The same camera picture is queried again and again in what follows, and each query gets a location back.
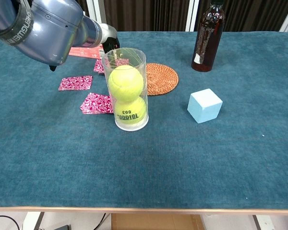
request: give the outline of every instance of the table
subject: table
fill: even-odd
[[[81,113],[89,92],[108,93],[93,59],[51,72],[0,41],[0,210],[288,214],[288,33],[223,33],[208,73],[190,66],[196,33],[119,38],[180,78],[148,98],[137,132]],[[89,74],[90,90],[58,91]],[[223,105],[197,124],[187,104],[206,88]]]

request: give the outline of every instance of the woven coaster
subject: woven coaster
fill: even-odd
[[[178,84],[178,74],[172,68],[157,64],[146,65],[148,95],[162,95],[172,91]]]

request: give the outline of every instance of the glass bottle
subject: glass bottle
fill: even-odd
[[[211,0],[210,8],[200,20],[191,64],[196,71],[212,69],[225,24],[223,3],[224,0]]]

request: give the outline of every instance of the tennis ball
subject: tennis ball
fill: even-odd
[[[122,65],[111,72],[108,86],[114,98],[119,101],[132,102],[141,94],[144,82],[142,75],[135,67]]]
[[[146,103],[138,97],[133,102],[117,101],[114,106],[116,118],[125,124],[135,124],[141,121],[146,115]]]

